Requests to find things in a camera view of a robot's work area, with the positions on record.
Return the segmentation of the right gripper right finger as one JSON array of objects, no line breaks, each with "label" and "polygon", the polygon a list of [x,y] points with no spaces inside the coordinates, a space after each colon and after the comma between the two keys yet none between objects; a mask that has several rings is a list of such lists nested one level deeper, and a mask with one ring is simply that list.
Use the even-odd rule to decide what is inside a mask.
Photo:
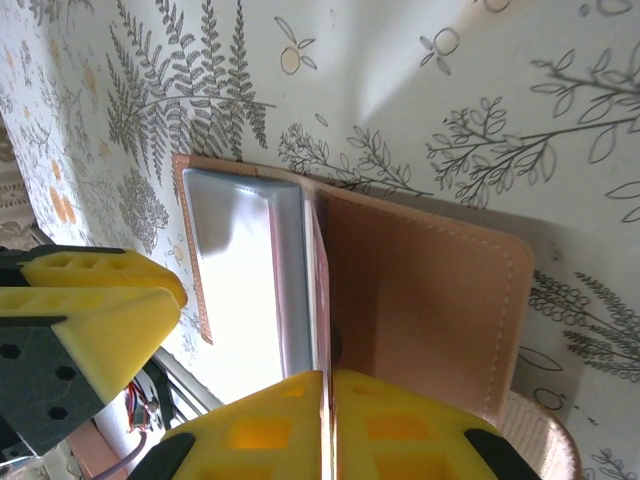
[{"label": "right gripper right finger", "polygon": [[333,395],[336,480],[541,480],[471,413],[348,370]]}]

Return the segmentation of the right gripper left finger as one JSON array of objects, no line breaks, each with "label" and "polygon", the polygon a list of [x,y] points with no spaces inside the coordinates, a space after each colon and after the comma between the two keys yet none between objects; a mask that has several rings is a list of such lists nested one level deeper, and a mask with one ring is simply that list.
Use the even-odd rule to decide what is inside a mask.
[{"label": "right gripper left finger", "polygon": [[129,480],[321,480],[319,371],[296,374],[171,429]]}]

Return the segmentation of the red credit card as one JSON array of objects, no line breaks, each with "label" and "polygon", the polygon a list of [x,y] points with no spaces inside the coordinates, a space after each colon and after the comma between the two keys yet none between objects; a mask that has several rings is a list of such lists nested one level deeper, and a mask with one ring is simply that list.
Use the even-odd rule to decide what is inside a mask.
[{"label": "red credit card", "polygon": [[316,327],[319,366],[327,379],[331,376],[331,327],[329,266],[322,229],[316,209],[311,207],[311,225],[314,249],[314,280],[316,300]]}]

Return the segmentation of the left arm wired connector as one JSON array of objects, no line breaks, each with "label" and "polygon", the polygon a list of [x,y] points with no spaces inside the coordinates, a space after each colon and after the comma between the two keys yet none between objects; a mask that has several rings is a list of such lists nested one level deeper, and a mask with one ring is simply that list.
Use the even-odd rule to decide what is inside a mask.
[{"label": "left arm wired connector", "polygon": [[160,402],[154,395],[147,394],[137,380],[130,381],[124,393],[129,433],[164,429]]}]

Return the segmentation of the aluminium rail frame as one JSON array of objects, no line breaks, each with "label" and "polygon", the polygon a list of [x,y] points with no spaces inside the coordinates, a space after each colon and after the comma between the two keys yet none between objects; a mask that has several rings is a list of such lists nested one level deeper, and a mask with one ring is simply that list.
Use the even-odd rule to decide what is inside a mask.
[{"label": "aluminium rail frame", "polygon": [[153,361],[165,374],[171,388],[197,415],[206,414],[224,405],[163,347],[155,352]]}]

